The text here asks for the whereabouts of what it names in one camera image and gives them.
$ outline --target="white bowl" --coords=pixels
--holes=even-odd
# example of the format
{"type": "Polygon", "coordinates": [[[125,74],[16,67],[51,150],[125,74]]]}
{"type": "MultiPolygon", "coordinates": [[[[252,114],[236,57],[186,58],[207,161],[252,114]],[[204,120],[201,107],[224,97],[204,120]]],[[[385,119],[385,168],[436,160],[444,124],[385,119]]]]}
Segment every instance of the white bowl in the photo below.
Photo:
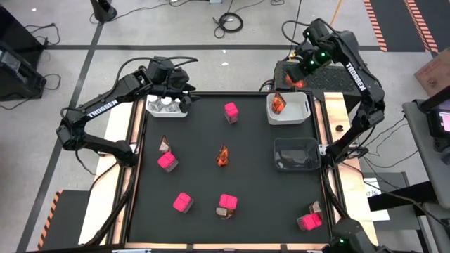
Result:
{"type": "Polygon", "coordinates": [[[311,108],[309,108],[308,96],[303,92],[281,93],[286,101],[286,107],[279,115],[272,112],[271,106],[275,98],[275,94],[267,95],[266,111],[267,120],[272,125],[282,124],[301,124],[309,116],[311,116],[311,108]]]}

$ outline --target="black tabletop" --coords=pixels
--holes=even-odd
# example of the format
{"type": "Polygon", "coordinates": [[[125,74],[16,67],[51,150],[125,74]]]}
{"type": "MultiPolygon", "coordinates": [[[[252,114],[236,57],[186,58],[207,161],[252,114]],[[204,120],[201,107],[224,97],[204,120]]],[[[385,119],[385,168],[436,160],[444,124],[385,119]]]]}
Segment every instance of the black tabletop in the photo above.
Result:
{"type": "Polygon", "coordinates": [[[283,173],[274,164],[276,138],[317,138],[314,116],[302,124],[271,126],[265,96],[207,96],[188,116],[148,116],[143,160],[131,216],[129,242],[154,243],[326,243],[329,218],[312,231],[301,231],[297,218],[319,200],[325,208],[319,171],[283,173]],[[229,124],[224,105],[234,102],[239,120],[229,124]],[[157,164],[162,135],[179,161],[170,173],[157,164]],[[217,166],[221,145],[229,164],[217,166]],[[172,207],[177,195],[189,194],[193,206],[183,214],[172,207]],[[238,198],[228,220],[215,214],[220,195],[238,198]]]}

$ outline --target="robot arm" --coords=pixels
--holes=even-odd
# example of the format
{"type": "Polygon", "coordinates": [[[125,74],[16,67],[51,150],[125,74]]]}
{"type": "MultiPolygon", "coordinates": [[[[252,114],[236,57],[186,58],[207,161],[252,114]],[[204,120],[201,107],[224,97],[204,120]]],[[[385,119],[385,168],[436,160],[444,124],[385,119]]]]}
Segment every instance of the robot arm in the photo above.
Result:
{"type": "Polygon", "coordinates": [[[134,166],[136,156],[126,141],[108,141],[84,132],[86,123],[120,103],[137,101],[148,94],[168,96],[180,100],[180,110],[187,112],[198,97],[191,96],[189,91],[195,87],[187,83],[188,75],[180,67],[176,67],[169,59],[151,58],[148,68],[139,70],[119,79],[114,87],[97,98],[80,105],[78,108],[65,108],[61,111],[63,120],[56,130],[59,141],[65,150],[87,148],[94,152],[114,155],[121,166],[134,166]]]}
{"type": "Polygon", "coordinates": [[[302,50],[299,47],[295,52],[302,58],[298,65],[287,71],[293,82],[304,79],[333,61],[344,65],[361,93],[361,104],[352,120],[352,127],[341,139],[326,148],[327,161],[334,167],[346,158],[349,146],[363,132],[384,120],[385,92],[361,59],[358,53],[358,41],[352,32],[333,30],[333,33],[330,33],[326,22],[319,18],[303,32],[303,36],[305,40],[308,39],[311,42],[313,49],[302,50]]]}

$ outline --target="pink cube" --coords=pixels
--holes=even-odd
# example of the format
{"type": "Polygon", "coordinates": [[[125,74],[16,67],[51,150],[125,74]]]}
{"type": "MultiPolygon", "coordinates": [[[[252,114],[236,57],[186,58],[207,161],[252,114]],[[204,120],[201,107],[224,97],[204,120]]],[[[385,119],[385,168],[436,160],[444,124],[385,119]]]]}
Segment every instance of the pink cube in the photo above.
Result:
{"type": "Polygon", "coordinates": [[[239,110],[234,103],[225,105],[225,118],[230,124],[238,121],[239,110]]]}
{"type": "Polygon", "coordinates": [[[319,213],[308,214],[297,219],[298,226],[303,231],[310,231],[322,225],[319,213]]]}
{"type": "Polygon", "coordinates": [[[222,194],[220,196],[220,201],[219,201],[220,207],[235,210],[236,205],[238,205],[238,198],[231,196],[231,195],[227,195],[227,194],[222,194]]]}
{"type": "Polygon", "coordinates": [[[171,152],[166,152],[160,159],[158,159],[157,163],[166,171],[171,172],[176,165],[178,165],[178,161],[175,159],[175,156],[171,152]]]}
{"type": "Polygon", "coordinates": [[[178,195],[174,202],[174,208],[180,212],[186,213],[192,206],[193,202],[194,200],[191,198],[191,196],[185,193],[180,193],[180,195],[178,195]]]}

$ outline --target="cardboard box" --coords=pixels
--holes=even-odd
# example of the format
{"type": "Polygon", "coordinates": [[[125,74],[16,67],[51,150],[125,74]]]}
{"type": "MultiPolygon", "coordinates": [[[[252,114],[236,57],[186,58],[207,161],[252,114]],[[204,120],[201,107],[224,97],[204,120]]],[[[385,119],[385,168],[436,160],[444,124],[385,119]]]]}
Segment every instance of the cardboard box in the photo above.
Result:
{"type": "Polygon", "coordinates": [[[433,96],[450,85],[450,48],[442,51],[414,76],[428,93],[433,96]]]}

